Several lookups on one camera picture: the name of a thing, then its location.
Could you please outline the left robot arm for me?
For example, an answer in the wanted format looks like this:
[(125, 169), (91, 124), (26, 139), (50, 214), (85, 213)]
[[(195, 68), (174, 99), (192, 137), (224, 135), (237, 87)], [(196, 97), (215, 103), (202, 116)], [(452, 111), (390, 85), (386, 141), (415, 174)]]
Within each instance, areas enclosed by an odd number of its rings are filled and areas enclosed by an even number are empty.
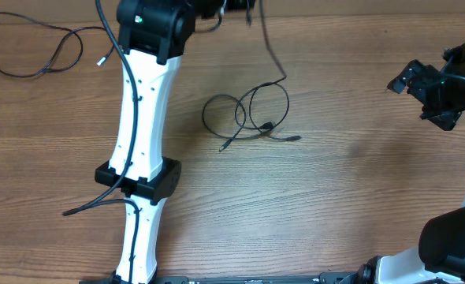
[(181, 163), (162, 154), (169, 94), (197, 18), (250, 11), (253, 1), (122, 1), (117, 45), (124, 56), (117, 142), (95, 180), (124, 193), (121, 260), (107, 283), (153, 283), (162, 209), (180, 178)]

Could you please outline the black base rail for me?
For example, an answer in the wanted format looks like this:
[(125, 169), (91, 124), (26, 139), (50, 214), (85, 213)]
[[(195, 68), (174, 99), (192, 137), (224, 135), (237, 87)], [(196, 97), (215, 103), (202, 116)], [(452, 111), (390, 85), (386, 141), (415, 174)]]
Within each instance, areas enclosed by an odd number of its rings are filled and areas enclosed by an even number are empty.
[(184, 276), (158, 277), (149, 284), (359, 284), (375, 283), (355, 272), (324, 272), (314, 276), (281, 277), (225, 277), (225, 278), (187, 278)]

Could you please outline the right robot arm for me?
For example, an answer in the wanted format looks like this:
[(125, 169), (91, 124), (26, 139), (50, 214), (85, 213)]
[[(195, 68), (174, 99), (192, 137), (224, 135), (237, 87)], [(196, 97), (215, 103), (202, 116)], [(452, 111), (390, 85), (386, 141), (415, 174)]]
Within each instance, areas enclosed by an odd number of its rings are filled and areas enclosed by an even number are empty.
[[(441, 67), (411, 60), (387, 85), (421, 105), (420, 119), (452, 131), (465, 114), (465, 38), (444, 50)], [(465, 184), (456, 208), (431, 218), (418, 243), (393, 255), (375, 256), (343, 283), (465, 283)]]

